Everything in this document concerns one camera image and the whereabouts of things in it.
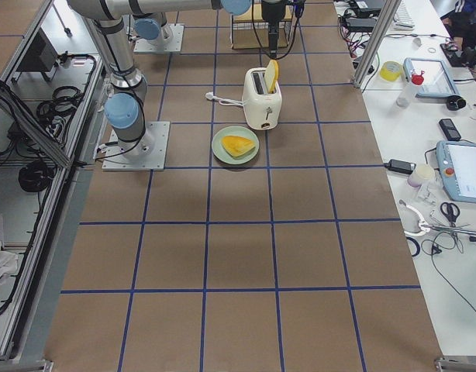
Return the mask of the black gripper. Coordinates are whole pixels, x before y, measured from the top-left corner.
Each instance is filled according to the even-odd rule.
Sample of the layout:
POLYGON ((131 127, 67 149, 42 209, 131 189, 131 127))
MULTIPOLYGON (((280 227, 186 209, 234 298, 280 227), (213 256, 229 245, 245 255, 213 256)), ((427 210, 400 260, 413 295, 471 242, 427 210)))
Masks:
POLYGON ((269 58, 278 58, 279 23, 285 17, 284 0, 262 0, 260 2, 261 17, 269 25, 268 48, 269 58))

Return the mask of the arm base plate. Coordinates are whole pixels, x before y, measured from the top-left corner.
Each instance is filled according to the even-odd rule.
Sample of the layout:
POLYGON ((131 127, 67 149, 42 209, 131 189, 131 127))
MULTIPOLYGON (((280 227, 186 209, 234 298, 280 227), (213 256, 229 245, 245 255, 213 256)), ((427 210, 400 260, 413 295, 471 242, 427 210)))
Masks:
POLYGON ((180 53, 184 28, 182 23, 166 23, 160 26, 152 19, 138 19, 134 26, 137 34, 134 53, 180 53))
POLYGON ((169 139, 169 122, 146 122, 146 132, 141 141, 133 146, 118 142, 106 150, 102 169, 104 171, 162 171, 165 165, 167 143, 169 139))

